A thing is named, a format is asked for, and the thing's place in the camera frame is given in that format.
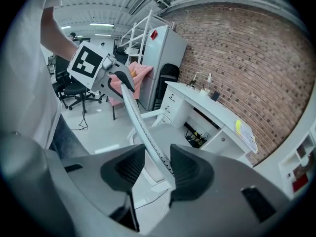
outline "white desk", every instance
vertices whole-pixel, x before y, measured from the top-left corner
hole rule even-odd
[[[183,83],[166,83],[168,87],[160,108],[165,116],[161,122],[181,127],[195,107],[220,127],[201,149],[236,159],[252,151],[235,133],[235,123],[240,119],[235,113],[221,103],[211,100],[209,96],[201,96],[199,90],[190,89]],[[251,130],[244,121],[242,125]]]

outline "small black box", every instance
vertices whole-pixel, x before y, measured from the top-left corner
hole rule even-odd
[[[215,102],[217,101],[217,99],[219,98],[220,93],[215,91],[211,97],[212,100],[214,100]]]

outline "black chair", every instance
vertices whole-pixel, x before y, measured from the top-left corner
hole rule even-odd
[[[56,56],[56,65],[55,65],[55,75],[56,75],[56,82],[53,83],[53,89],[55,91],[56,96],[59,100],[63,101],[65,108],[67,109],[68,106],[66,105],[64,99],[68,98],[65,95],[62,95],[64,89],[70,84],[71,80],[69,78],[69,73],[67,72],[69,61]]]
[[[125,48],[123,46],[120,46],[116,49],[116,53],[115,53],[115,56],[116,60],[118,62],[121,62],[122,64],[125,64],[127,59],[128,59],[128,54],[125,53]],[[99,95],[100,95],[100,100],[102,100],[102,97],[105,96],[105,94],[102,94],[101,95],[101,92],[99,91]]]
[[[88,89],[79,81],[77,81],[74,77],[71,78],[71,83],[64,89],[64,94],[65,95],[69,95],[69,96],[75,96],[75,95],[79,95],[79,97],[75,96],[76,101],[73,102],[70,106],[69,106],[69,110],[71,111],[73,109],[73,106],[82,102],[82,107],[84,109],[84,113],[87,113],[86,109],[85,109],[85,101],[98,101],[99,104],[102,103],[101,98],[97,99],[97,98],[92,98],[95,97],[95,95],[93,93],[90,93],[87,95]]]
[[[160,71],[160,76],[158,79],[158,84],[156,88],[156,94],[155,94],[155,99],[154,99],[154,104],[152,111],[157,107],[159,108],[161,103],[156,104],[156,100],[162,100],[164,97],[164,94],[167,90],[167,84],[165,83],[166,81],[178,81],[178,77],[180,74],[180,70],[176,65],[166,63],[163,65]]]

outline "red brick wall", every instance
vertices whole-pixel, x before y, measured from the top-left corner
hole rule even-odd
[[[257,164],[287,138],[302,115],[316,77],[313,48],[294,24],[268,11],[239,4],[196,5],[164,15],[189,44],[180,82],[212,73],[219,102],[252,128]],[[197,76],[197,88],[207,85]]]

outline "person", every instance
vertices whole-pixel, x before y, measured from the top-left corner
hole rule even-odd
[[[68,61],[77,50],[54,19],[58,5],[61,0],[27,0],[6,33],[0,50],[0,133],[31,138],[70,158],[89,153],[61,115],[40,48],[41,43]]]
[[[76,36],[77,36],[76,33],[73,33],[73,32],[72,32],[72,33],[69,34],[68,37],[69,37],[72,41],[74,41],[74,39],[76,38]]]

